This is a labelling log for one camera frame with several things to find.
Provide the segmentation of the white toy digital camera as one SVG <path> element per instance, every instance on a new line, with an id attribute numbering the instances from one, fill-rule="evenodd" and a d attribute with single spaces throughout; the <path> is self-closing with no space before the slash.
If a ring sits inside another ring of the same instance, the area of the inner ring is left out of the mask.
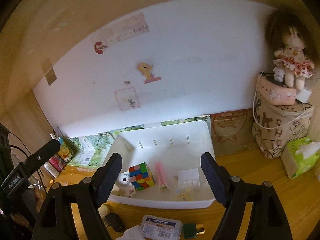
<path id="1" fill-rule="evenodd" d="M 111 194 L 121 197 L 134 197 L 136 195 L 136 189 L 130 181 L 128 171 L 119 174 Z"/>

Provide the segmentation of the black power plug adapter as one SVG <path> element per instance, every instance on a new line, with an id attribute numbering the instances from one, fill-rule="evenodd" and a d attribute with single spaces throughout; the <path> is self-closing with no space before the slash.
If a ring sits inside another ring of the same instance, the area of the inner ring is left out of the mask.
<path id="1" fill-rule="evenodd" d="M 105 216 L 105 226 L 111 227 L 115 232 L 123 232 L 125 225 L 116 213 L 109 213 Z"/>

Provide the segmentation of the white USB charger block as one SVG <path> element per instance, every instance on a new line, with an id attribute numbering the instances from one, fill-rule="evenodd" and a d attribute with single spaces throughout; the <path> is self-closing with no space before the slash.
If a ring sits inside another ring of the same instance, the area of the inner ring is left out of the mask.
<path id="1" fill-rule="evenodd" d="M 180 170 L 177 173 L 178 187 L 190 186 L 193 190 L 200 189 L 199 169 L 192 168 L 188 170 Z"/>

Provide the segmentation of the clear plastic case with stickers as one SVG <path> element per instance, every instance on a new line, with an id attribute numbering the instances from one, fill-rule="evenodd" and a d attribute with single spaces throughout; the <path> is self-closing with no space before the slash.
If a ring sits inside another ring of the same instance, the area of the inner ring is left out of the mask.
<path id="1" fill-rule="evenodd" d="M 194 191 L 191 188 L 177 189 L 174 193 L 177 202 L 191 202 L 194 200 Z"/>

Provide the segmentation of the landscape picture calendar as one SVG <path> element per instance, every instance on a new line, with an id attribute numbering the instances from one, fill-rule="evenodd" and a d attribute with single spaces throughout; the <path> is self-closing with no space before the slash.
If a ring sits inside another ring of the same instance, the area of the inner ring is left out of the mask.
<path id="1" fill-rule="evenodd" d="M 74 152 L 73 159 L 69 162 L 69 164 L 72 166 L 88 166 L 91 168 L 97 168 L 101 166 L 103 159 L 107 155 L 107 151 L 111 148 L 116 136 L 121 132 L 176 125 L 193 121 L 204 121 L 207 124 L 208 129 L 210 129 L 210 115 L 205 114 L 185 119 L 168 120 L 151 124 L 123 127 L 95 135 L 69 138 L 69 146 Z"/>

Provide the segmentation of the red pen holder can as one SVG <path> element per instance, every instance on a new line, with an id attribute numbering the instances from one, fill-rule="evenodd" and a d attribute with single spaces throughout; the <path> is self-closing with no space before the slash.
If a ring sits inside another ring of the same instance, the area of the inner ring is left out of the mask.
<path id="1" fill-rule="evenodd" d="M 60 173 L 64 170 L 66 162 L 58 155 L 52 156 L 48 162 Z"/>

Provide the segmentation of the colourful rubik's cube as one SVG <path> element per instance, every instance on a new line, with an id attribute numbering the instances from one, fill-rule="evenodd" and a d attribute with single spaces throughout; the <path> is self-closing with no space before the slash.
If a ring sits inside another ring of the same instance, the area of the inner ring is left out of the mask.
<path id="1" fill-rule="evenodd" d="M 130 183 L 137 191 L 142 191 L 156 185 L 150 168 L 146 162 L 129 167 Z"/>

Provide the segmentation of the white plastic shaped holder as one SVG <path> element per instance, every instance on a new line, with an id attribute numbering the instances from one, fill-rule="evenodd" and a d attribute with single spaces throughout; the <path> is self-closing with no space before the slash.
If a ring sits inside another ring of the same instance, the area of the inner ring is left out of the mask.
<path id="1" fill-rule="evenodd" d="M 136 225 L 127 229 L 124 234 L 119 238 L 124 240 L 146 240 L 146 238 L 140 233 L 140 226 Z"/>

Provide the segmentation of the brown cartoon cardboard panel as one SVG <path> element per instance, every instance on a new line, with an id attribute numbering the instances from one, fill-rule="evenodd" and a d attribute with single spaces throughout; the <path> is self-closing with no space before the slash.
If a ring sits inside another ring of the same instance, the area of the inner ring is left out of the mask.
<path id="1" fill-rule="evenodd" d="M 212 114 L 210 122 L 216 156 L 253 150 L 258 147 L 252 135 L 251 109 Z"/>

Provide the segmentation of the clear floss pick box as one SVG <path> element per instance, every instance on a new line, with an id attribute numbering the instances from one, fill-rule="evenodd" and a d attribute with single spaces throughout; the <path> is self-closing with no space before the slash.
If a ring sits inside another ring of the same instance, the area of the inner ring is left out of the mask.
<path id="1" fill-rule="evenodd" d="M 156 240 L 180 239 L 182 222 L 152 215 L 145 215 L 140 225 L 140 233 L 145 238 Z"/>

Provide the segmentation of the white plastic storage bin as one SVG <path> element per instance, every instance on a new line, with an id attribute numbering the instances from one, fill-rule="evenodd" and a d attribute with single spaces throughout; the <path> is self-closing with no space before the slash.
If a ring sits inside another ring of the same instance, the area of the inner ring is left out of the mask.
<path id="1" fill-rule="evenodd" d="M 206 152 L 214 153 L 208 125 L 202 120 L 121 132 L 106 159 L 113 153 L 119 153 L 123 160 L 121 172 L 146 163 L 155 181 L 159 180 L 158 175 L 161 174 L 168 187 L 161 189 L 155 185 L 137 191 L 133 197 L 119 196 L 112 191 L 108 199 L 120 204 L 155 209 L 207 208 L 215 197 L 201 170 L 201 155 Z M 160 172 L 157 172 L 156 163 L 162 165 Z M 178 184 L 178 174 L 184 170 L 197 170 L 200 183 L 199 187 L 192 187 L 186 196 L 182 195 Z"/>

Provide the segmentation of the pink hair clip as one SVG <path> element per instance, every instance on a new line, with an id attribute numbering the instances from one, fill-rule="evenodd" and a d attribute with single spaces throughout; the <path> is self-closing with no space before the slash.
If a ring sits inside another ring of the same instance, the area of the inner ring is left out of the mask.
<path id="1" fill-rule="evenodd" d="M 160 190 L 169 189 L 168 182 L 167 182 L 167 175 L 164 170 L 163 164 L 158 161 L 155 163 L 155 171 L 156 171 L 156 180 L 157 185 Z"/>

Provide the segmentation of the green tissue pack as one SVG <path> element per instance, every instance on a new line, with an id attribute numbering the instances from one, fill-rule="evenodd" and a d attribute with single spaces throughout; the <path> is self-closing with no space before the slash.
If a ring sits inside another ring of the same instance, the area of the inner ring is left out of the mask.
<path id="1" fill-rule="evenodd" d="M 309 137 L 288 142 L 281 155 L 286 174 L 290 180 L 314 167 L 319 159 L 319 142 Z"/>

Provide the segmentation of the patterned beige fabric bag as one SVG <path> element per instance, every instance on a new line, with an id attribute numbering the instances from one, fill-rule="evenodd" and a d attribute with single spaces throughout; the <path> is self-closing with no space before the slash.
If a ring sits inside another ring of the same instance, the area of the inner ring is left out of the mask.
<path id="1" fill-rule="evenodd" d="M 305 137 L 314 109 L 312 103 L 298 101 L 291 106 L 274 106 L 257 94 L 252 135 L 263 156 L 280 157 L 288 142 Z"/>

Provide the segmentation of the pink pencil pouch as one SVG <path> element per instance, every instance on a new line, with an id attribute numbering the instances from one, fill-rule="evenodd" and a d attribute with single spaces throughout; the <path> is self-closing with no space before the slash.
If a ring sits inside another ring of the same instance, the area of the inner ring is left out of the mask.
<path id="1" fill-rule="evenodd" d="M 256 85 L 257 92 L 271 105 L 291 106 L 296 101 L 296 89 L 278 83 L 273 76 L 259 75 Z"/>

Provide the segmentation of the brown haired rag doll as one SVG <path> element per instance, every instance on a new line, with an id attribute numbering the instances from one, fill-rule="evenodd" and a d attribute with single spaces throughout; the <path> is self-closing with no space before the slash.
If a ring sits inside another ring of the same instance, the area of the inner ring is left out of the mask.
<path id="1" fill-rule="evenodd" d="M 308 28 L 296 15 L 276 10 L 267 19 L 265 38 L 274 50 L 274 66 L 284 72 L 285 85 L 303 90 L 318 59 Z"/>

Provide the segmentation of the pink framed wall sticker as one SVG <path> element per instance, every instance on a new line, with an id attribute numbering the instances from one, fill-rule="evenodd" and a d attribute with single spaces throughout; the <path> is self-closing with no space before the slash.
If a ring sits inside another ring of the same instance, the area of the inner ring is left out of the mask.
<path id="1" fill-rule="evenodd" d="M 135 87 L 127 87 L 114 91 L 114 96 L 121 111 L 140 108 L 140 101 Z"/>

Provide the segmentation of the yellow pony wall sticker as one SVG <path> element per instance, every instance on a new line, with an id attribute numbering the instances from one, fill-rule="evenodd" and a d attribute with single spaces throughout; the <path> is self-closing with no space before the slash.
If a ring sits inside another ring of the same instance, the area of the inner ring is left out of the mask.
<path id="1" fill-rule="evenodd" d="M 137 66 L 137 69 L 141 72 L 141 74 L 145 77 L 145 80 L 144 80 L 144 83 L 147 84 L 147 83 L 152 83 L 152 82 L 156 82 L 156 81 L 159 81 L 161 80 L 162 78 L 160 76 L 158 77 L 155 77 L 153 74 L 152 74 L 152 69 L 153 69 L 153 66 L 152 65 L 149 65 L 145 62 L 141 62 L 138 66 Z"/>

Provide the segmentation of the red wall sticker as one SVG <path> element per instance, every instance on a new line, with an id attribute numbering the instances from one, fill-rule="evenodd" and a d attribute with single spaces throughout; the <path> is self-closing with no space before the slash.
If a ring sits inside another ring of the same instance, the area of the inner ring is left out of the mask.
<path id="1" fill-rule="evenodd" d="M 103 44 L 102 41 L 97 41 L 94 44 L 94 50 L 97 54 L 103 54 L 104 51 L 108 48 L 107 45 Z"/>

